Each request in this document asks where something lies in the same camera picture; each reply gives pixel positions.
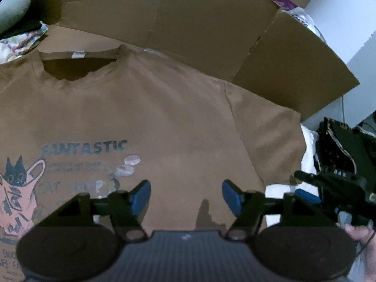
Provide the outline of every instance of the gray ridged surface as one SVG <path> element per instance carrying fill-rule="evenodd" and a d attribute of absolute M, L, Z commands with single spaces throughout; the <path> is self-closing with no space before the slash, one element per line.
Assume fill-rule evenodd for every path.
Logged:
<path fill-rule="evenodd" d="M 109 270 L 87 282 L 119 281 L 293 282 L 264 268 L 245 244 L 229 243 L 217 231 L 156 231 L 149 241 L 128 245 Z"/>

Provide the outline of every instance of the cat eye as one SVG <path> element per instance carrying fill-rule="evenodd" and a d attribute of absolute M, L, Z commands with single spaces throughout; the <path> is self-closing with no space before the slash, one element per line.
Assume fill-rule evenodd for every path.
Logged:
<path fill-rule="evenodd" d="M 17 180 L 21 182 L 23 180 L 23 176 L 24 176 L 23 173 L 19 173 L 18 177 L 17 177 Z"/>

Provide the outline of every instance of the cat face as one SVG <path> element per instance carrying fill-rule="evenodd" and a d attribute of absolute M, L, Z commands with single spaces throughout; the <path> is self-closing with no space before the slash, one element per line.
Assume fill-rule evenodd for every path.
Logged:
<path fill-rule="evenodd" d="M 12 166 L 9 158 L 6 160 L 4 179 L 13 186 L 23 186 L 25 184 L 26 170 L 22 162 L 22 156 L 20 156 L 15 166 Z"/>

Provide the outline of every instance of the shirt neck tag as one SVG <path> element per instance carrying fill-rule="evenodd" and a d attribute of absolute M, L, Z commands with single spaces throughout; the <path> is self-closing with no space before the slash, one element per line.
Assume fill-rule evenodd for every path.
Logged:
<path fill-rule="evenodd" d="M 72 59 L 85 58 L 85 51 L 74 51 L 72 54 Z"/>

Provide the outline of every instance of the neckline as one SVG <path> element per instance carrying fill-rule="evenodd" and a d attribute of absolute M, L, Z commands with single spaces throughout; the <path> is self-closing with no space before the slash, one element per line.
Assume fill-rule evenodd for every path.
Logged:
<path fill-rule="evenodd" d="M 31 59 L 31 64 L 34 72 L 34 79 L 38 84 L 51 88 L 51 89 L 71 89 L 78 90 L 88 88 L 98 82 L 103 82 L 110 77 L 105 77 L 110 72 L 117 70 L 122 64 L 124 58 L 131 52 L 125 45 L 120 45 L 119 47 L 107 51 L 100 52 L 85 52 L 85 58 L 103 58 L 103 59 L 116 59 L 114 62 L 101 67 L 97 71 L 89 72 L 86 76 L 79 78 L 77 80 L 67 80 L 67 79 L 57 79 L 51 74 L 49 74 L 43 65 L 44 60 L 56 60 L 56 59 L 71 59 L 72 52 L 53 52 L 44 53 L 39 52 L 37 49 L 33 50 L 29 56 Z"/>

